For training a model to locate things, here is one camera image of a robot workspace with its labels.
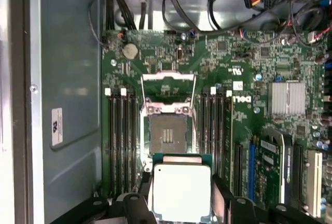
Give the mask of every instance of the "sticker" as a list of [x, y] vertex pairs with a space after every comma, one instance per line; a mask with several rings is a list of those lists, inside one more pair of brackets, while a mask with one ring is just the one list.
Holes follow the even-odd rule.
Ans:
[[263, 140], [260, 141], [260, 145], [261, 145], [263, 148], [265, 148], [265, 149], [267, 149], [267, 150], [269, 150], [269, 151], [272, 151], [273, 153], [276, 153], [276, 147], [275, 147], [275, 145], [270, 144], [270, 143], [268, 143], [268, 142], [265, 142], [265, 141], [263, 141]]
[[62, 108], [52, 109], [52, 146], [63, 142]]
[[233, 91], [243, 91], [243, 81], [233, 81]]
[[270, 157], [264, 155], [264, 160], [267, 161], [268, 163], [274, 165], [274, 163], [273, 163], [273, 159], [272, 159], [272, 158], [270, 158]]

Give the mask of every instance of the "capacitor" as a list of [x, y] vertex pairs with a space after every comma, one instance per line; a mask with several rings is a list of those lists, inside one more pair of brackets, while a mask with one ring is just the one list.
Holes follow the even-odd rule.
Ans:
[[139, 49], [135, 44], [129, 43], [122, 48], [122, 54], [128, 60], [134, 60], [139, 54]]
[[328, 138], [325, 138], [325, 137], [321, 137], [319, 140], [327, 145], [329, 145], [331, 143], [331, 140], [329, 140]]
[[287, 44], [288, 44], [288, 45], [291, 45], [291, 44], [295, 43], [296, 40], [297, 40], [297, 37], [296, 37], [295, 35], [292, 35], [292, 36], [290, 36], [290, 38], [287, 40]]
[[322, 149], [323, 149], [323, 150], [328, 150], [328, 145], [327, 145], [327, 144], [323, 144], [323, 145], [322, 145]]
[[316, 131], [316, 132], [313, 132], [313, 133], [312, 133], [312, 136], [314, 136], [314, 137], [320, 137], [320, 136], [321, 136], [321, 133], [318, 132], [318, 131]]
[[321, 54], [315, 59], [314, 64], [316, 64], [316, 65], [323, 64], [324, 62], [327, 61], [327, 59], [328, 59], [328, 55]]
[[254, 77], [254, 81], [262, 81], [263, 80], [263, 76], [261, 74], [256, 74]]
[[186, 33], [181, 33], [180, 38], [181, 38], [182, 41], [187, 40], [187, 34]]
[[319, 149], [322, 149], [323, 142], [322, 141], [316, 141], [316, 147], [319, 148]]

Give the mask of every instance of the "cable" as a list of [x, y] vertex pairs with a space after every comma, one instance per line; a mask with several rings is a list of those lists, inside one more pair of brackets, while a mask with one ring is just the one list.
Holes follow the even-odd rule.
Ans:
[[93, 5], [95, 0], [91, 0], [88, 4], [88, 18], [89, 18], [89, 25], [90, 25], [90, 28], [91, 28], [91, 31], [92, 31], [92, 34], [94, 36], [94, 38], [96, 39], [96, 41], [98, 42], [98, 44], [100, 44], [101, 46], [103, 47], [108, 47], [108, 44], [102, 42], [97, 33], [95, 32], [94, 28], [93, 28], [93, 24], [92, 24], [92, 20], [91, 20], [91, 6]]
[[[317, 7], [313, 7], [313, 8], [310, 8], [308, 9], [310, 5], [304, 5], [299, 11], [298, 13], [296, 14], [296, 19], [299, 18], [300, 15], [304, 14], [304, 13], [309, 13], [309, 12], [313, 12], [313, 11], [318, 11], [318, 8]], [[291, 0], [289, 2], [289, 15], [290, 15], [290, 22], [292, 24], [292, 28], [293, 28], [293, 32], [294, 32], [294, 35], [296, 36], [296, 39], [298, 40], [298, 42], [305, 48], [314, 48], [314, 47], [317, 47], [317, 46], [320, 46], [322, 44], [322, 42], [324, 41], [324, 39], [326, 38], [323, 38], [321, 39], [320, 41], [314, 43], [314, 44], [306, 44], [304, 41], [302, 41], [300, 35], [297, 33], [297, 30], [296, 30], [296, 22], [295, 22], [295, 19], [294, 19], [294, 14], [293, 14], [293, 1]]]
[[[201, 35], [220, 35], [226, 31], [231, 31], [231, 30], [234, 30], [234, 29], [239, 29], [241, 26], [243, 25], [246, 25], [246, 24], [249, 24], [263, 16], [265, 16], [266, 14], [268, 14], [271, 9], [268, 9], [268, 10], [265, 10], [264, 12], [261, 12], [260, 14], [256, 15], [255, 17], [253, 18], [250, 18], [240, 24], [237, 24], [237, 25], [234, 25], [234, 26], [230, 26], [230, 27], [226, 27], [226, 28], [223, 28], [223, 29], [220, 29], [220, 30], [217, 30], [217, 31], [202, 31], [200, 30], [190, 19], [189, 17], [185, 14], [185, 12], [183, 11], [182, 7], [180, 6], [178, 0], [171, 0], [173, 5], [174, 5], [174, 8], [176, 10], [176, 12], [179, 14], [179, 16], [189, 25], [190, 29], [194, 29], [196, 30], [197, 33], [201, 34]], [[280, 5], [282, 3], [284, 3], [285, 0], [282, 0], [280, 1], [277, 5]], [[163, 11], [163, 20], [165, 20], [165, 11]], [[177, 32], [181, 32], [183, 30], [177, 30], [176, 28], [174, 27], [171, 27], [170, 24], [166, 21], [165, 24], [171, 28], [172, 30], [174, 31], [177, 31]]]
[[208, 11], [209, 11], [209, 15], [211, 18], [211, 21], [213, 22], [214, 26], [216, 26], [217, 30], [221, 30], [220, 25], [217, 23], [216, 19], [214, 18], [214, 13], [213, 13], [213, 3], [215, 0], [208, 0], [209, 5], [207, 7]]
[[147, 5], [147, 0], [142, 0], [142, 2], [141, 2], [141, 19], [140, 19], [140, 24], [139, 24], [140, 30], [144, 29], [145, 16], [146, 16], [146, 5]]
[[129, 30], [137, 30], [134, 18], [125, 0], [116, 0], [121, 11], [124, 22]]

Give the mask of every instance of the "green circuit board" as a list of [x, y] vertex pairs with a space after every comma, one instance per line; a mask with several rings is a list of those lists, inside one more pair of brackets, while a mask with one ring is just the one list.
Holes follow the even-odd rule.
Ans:
[[[264, 41], [271, 39], [273, 33], [252, 32], [247, 33], [247, 37]], [[186, 121], [182, 123], [188, 130], [187, 134], [190, 134], [187, 136], [185, 152], [213, 151], [218, 154], [215, 158], [222, 157], [215, 163], [218, 167], [215, 171], [222, 176], [232, 192], [239, 191], [236, 192], [237, 195], [249, 195], [249, 145], [253, 136], [260, 136], [263, 128], [283, 130], [293, 137], [295, 143], [303, 145], [305, 150], [314, 148], [312, 133], [319, 131], [322, 136], [326, 134], [325, 128], [319, 125], [319, 116], [323, 111], [324, 65], [316, 65], [314, 60], [325, 53], [326, 47], [307, 49], [297, 44], [287, 45], [285, 41], [288, 38], [289, 35], [284, 34], [271, 44], [258, 46], [243, 41], [234, 33], [211, 37], [187, 35], [182, 40], [178, 34], [163, 31], [128, 31], [125, 37], [117, 31], [108, 32], [109, 48], [103, 49], [101, 62], [104, 194], [126, 192], [135, 187], [140, 177], [140, 171], [144, 167], [141, 153], [149, 153], [151, 137], [151, 119], [140, 117], [146, 98], [151, 102], [171, 104], [191, 101], [193, 96], [192, 105], [196, 117], [186, 117]], [[138, 54], [134, 58], [128, 59], [123, 54], [126, 44], [137, 47]], [[168, 77], [142, 81], [143, 75], [164, 72], [193, 75], [195, 82]], [[269, 112], [269, 85], [287, 81], [305, 84], [304, 114], [274, 115]], [[130, 95], [126, 102], [120, 102], [122, 88], [126, 88]], [[209, 119], [209, 114], [215, 115], [219, 106], [215, 105], [215, 98], [206, 96], [211, 93], [210, 90], [215, 89], [217, 95], [219, 90], [223, 90], [222, 101], [225, 106], [222, 113], [223, 136], [218, 138], [215, 138], [218, 128], [213, 128], [208, 134], [204, 133], [203, 128], [207, 122], [219, 120], [218, 117]], [[119, 96], [112, 98], [110, 103], [113, 92], [117, 92]], [[116, 127], [111, 123], [112, 107], [113, 119], [123, 120]], [[124, 120], [125, 116], [129, 116], [130, 120]], [[145, 123], [144, 130], [140, 129], [142, 121]], [[167, 129], [164, 135], [173, 135], [170, 133]], [[195, 144], [190, 142], [191, 135], [196, 135]], [[209, 143], [212, 137], [215, 140], [213, 145]], [[223, 148], [218, 150], [221, 142]], [[242, 147], [239, 166], [241, 171], [234, 168], [235, 145], [238, 144]], [[255, 163], [261, 164], [255, 167], [256, 175], [260, 174], [262, 177], [254, 182], [255, 188], [259, 189], [254, 197], [260, 207], [267, 208], [279, 199], [278, 192], [273, 188], [277, 183], [270, 184], [268, 181], [279, 180], [280, 162], [276, 156], [271, 158], [273, 164], [267, 166], [261, 148], [257, 146], [256, 152]], [[123, 168], [123, 171], [116, 171], [119, 168]], [[128, 183], [119, 185], [116, 178], [123, 177], [126, 174], [124, 171], [128, 171]], [[238, 178], [241, 178], [239, 183], [234, 181]]]

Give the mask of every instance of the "ram slot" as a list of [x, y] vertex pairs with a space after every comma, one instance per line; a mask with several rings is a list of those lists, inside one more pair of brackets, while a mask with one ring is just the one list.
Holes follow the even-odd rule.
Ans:
[[221, 93], [216, 95], [216, 117], [214, 122], [215, 129], [215, 173], [221, 176], [222, 149], [223, 149], [223, 115], [224, 115], [224, 97]]
[[130, 108], [131, 108], [131, 113], [130, 113], [130, 122], [131, 122], [131, 189], [135, 186], [136, 184], [136, 143], [137, 143], [137, 135], [136, 135], [136, 120], [137, 120], [137, 114], [138, 114], [138, 108], [137, 108], [137, 103], [136, 103], [136, 97], [135, 94], [132, 94], [130, 96]]
[[200, 152], [205, 153], [205, 137], [206, 137], [206, 132], [207, 132], [207, 127], [206, 127], [206, 121], [205, 121], [205, 116], [206, 110], [207, 110], [207, 102], [208, 100], [208, 95], [206, 92], [203, 92], [201, 94], [201, 107], [200, 107]]
[[249, 145], [249, 161], [248, 161], [248, 198], [254, 201], [255, 191], [255, 155], [256, 146]]
[[214, 154], [213, 153], [213, 146], [214, 146], [214, 121], [215, 121], [215, 114], [216, 114], [216, 109], [215, 109], [215, 96], [214, 95], [210, 95], [209, 97], [209, 114], [208, 114], [208, 120], [209, 120], [209, 124], [208, 124], [208, 133], [209, 136], [207, 138], [207, 144], [206, 144], [206, 153], [207, 154]]
[[233, 195], [240, 197], [242, 193], [242, 152], [243, 147], [240, 144], [235, 145], [234, 157], [234, 187]]
[[293, 185], [292, 185], [292, 207], [302, 209], [302, 179], [303, 179], [303, 146], [293, 146]]
[[117, 109], [119, 106], [117, 105], [117, 97], [118, 95], [114, 92], [109, 98], [109, 148], [110, 148], [110, 188], [113, 196], [115, 196], [115, 190], [117, 187], [117, 120], [118, 120], [118, 112]]
[[129, 122], [129, 108], [130, 102], [128, 96], [126, 96], [123, 103], [123, 191], [129, 192], [129, 167], [128, 167], [128, 144], [129, 144], [129, 135], [130, 130], [128, 127]]

